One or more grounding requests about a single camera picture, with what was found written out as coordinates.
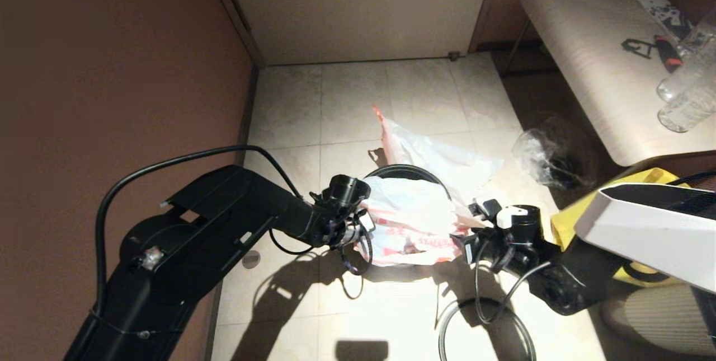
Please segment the new white plastic bag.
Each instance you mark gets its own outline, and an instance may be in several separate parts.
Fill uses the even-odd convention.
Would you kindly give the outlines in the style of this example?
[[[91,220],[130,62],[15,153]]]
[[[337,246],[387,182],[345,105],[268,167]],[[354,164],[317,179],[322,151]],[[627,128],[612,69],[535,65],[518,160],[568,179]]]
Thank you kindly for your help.
[[[370,243],[374,266],[432,266],[454,261],[461,254],[457,238],[467,236],[471,228],[489,226],[470,215],[467,208],[455,205],[438,184],[380,177],[363,180],[371,194],[362,204],[375,230],[354,249],[368,260]]]

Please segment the used red-printed trash bag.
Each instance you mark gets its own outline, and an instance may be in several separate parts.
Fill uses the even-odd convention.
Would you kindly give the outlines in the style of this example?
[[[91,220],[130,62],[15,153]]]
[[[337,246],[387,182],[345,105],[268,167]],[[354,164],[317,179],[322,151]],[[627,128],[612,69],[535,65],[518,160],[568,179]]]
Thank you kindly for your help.
[[[381,126],[381,146],[389,165],[421,167],[455,189],[484,186],[503,165],[500,158],[412,133],[384,116],[376,105],[373,105],[373,112]]]

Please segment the yellow shopping bag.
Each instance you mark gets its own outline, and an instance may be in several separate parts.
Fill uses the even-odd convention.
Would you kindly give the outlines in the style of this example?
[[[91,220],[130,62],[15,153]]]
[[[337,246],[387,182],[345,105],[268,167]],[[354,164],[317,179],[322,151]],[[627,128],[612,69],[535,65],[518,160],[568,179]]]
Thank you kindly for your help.
[[[676,175],[668,172],[667,170],[656,167],[607,182],[604,187],[627,182],[667,184],[668,182],[675,180],[677,180]],[[595,196],[596,191],[589,193],[586,197],[570,204],[566,209],[561,210],[550,219],[554,242],[562,249],[562,251],[567,249],[568,245],[575,237],[576,233],[574,231],[574,226],[576,221],[578,221],[578,218],[583,215]],[[675,278],[658,274],[658,272],[654,269],[650,269],[641,264],[636,264],[636,262],[632,262],[630,266],[637,272],[635,277],[628,274],[626,269],[621,268],[614,274],[613,279],[643,288],[665,287],[665,285],[679,285],[681,283]]]

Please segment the black round trash bin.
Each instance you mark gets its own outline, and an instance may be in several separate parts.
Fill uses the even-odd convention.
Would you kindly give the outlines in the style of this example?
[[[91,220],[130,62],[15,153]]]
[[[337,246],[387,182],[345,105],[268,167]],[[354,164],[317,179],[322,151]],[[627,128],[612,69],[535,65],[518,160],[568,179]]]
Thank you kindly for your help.
[[[448,199],[452,199],[449,190],[445,184],[432,172],[425,170],[424,168],[417,167],[409,164],[393,164],[369,172],[366,177],[380,177],[380,178],[392,178],[392,179],[406,179],[406,180],[422,180],[431,183],[438,184],[442,187],[447,195]]]

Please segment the crumpled clear plastic bag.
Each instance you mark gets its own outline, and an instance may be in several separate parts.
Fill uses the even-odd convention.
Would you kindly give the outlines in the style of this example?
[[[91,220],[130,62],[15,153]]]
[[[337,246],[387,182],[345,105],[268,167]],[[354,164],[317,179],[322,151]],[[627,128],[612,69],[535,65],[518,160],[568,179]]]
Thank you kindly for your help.
[[[573,140],[555,129],[531,128],[512,146],[512,156],[537,183],[559,190],[593,185],[590,157],[573,146]]]

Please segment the black cylindrical left wrist motor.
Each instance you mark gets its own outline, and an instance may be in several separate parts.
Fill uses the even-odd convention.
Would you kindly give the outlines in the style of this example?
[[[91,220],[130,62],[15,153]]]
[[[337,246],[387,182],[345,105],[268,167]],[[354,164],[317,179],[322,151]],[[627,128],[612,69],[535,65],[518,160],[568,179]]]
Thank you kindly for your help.
[[[329,187],[323,192],[324,198],[332,206],[338,208],[353,208],[361,201],[369,198],[371,187],[363,180],[347,175],[335,175],[329,182]]]

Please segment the dark robot chest edge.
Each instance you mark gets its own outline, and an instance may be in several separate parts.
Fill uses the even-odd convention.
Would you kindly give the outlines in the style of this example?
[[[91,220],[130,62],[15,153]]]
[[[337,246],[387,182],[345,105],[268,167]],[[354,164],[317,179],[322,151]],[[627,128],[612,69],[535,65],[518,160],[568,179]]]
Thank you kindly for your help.
[[[335,346],[337,361],[387,361],[389,343],[384,340],[340,340]]]

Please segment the beige ribbed cushion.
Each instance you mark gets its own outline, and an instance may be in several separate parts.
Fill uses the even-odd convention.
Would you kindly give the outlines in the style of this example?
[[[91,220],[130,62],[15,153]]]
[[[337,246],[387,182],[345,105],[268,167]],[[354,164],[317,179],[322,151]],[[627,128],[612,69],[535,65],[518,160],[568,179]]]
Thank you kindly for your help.
[[[607,327],[628,340],[673,353],[716,358],[708,325],[688,285],[620,294],[602,302],[599,314]]]

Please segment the black metal table leg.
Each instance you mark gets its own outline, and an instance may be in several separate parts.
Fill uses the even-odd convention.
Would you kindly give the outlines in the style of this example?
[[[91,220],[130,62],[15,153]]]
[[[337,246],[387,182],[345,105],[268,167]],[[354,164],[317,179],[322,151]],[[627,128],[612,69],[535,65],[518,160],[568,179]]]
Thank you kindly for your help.
[[[527,30],[530,28],[530,19],[527,17],[524,21],[524,23],[521,25],[521,29],[519,30],[519,33],[517,34],[516,40],[514,40],[514,43],[512,43],[511,48],[509,50],[509,53],[506,57],[506,60],[503,64],[503,67],[501,68],[499,75],[501,77],[508,76],[510,73],[510,69],[512,66],[512,62],[514,62],[514,58],[516,57],[517,50],[521,47],[522,40],[524,40],[524,37],[527,33]]]

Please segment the white cabinet panel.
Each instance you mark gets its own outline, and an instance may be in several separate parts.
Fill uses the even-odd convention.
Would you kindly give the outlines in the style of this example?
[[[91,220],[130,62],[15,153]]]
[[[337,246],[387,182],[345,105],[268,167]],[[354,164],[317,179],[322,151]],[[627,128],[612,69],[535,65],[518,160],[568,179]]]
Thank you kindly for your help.
[[[467,53],[484,0],[238,0],[267,65]]]

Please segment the clear plastic bottle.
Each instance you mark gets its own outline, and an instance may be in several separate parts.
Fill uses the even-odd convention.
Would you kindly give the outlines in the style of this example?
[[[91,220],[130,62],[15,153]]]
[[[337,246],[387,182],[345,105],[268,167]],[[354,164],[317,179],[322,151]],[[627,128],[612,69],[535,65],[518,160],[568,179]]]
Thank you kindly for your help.
[[[685,133],[716,114],[716,87],[693,87],[683,91],[657,113],[667,129]]]
[[[680,40],[677,52],[683,61],[701,50],[708,40],[716,36],[716,7],[698,22],[690,33]]]
[[[716,65],[716,36],[709,38],[696,52],[683,58],[682,65],[657,86],[657,96],[664,102],[672,101],[706,75],[714,65]]]

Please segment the beige wood-grain table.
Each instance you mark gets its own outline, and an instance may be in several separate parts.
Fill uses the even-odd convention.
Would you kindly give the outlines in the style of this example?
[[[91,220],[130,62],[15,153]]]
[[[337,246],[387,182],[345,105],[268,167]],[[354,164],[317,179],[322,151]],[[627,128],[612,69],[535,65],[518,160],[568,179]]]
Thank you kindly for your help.
[[[628,53],[624,40],[662,32],[639,0],[521,0],[534,29],[611,159],[623,167],[652,158],[716,151],[716,116],[675,133],[659,122],[659,57]]]

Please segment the black clip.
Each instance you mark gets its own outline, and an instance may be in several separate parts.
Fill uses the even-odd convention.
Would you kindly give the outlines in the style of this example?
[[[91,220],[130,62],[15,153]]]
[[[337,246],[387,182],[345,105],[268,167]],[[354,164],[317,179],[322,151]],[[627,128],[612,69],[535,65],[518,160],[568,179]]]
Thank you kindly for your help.
[[[637,55],[638,57],[651,60],[652,50],[656,47],[653,43],[638,40],[635,38],[627,38],[621,43],[624,51]]]

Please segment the red black hand tool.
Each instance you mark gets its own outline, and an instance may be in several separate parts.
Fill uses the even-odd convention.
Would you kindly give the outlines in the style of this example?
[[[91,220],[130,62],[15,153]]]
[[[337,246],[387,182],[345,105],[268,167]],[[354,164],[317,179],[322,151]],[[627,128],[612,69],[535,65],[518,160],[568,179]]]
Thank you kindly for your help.
[[[682,58],[678,55],[677,50],[664,35],[655,35],[653,39],[665,69],[670,74],[675,73],[675,71],[683,65]]]

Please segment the blue white printed paper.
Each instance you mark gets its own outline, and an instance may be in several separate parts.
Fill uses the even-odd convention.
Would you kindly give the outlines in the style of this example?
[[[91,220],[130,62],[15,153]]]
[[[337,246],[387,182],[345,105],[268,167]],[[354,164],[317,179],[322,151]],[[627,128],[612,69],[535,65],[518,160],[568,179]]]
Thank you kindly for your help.
[[[673,41],[681,42],[693,30],[690,20],[672,2],[668,0],[636,1]]]

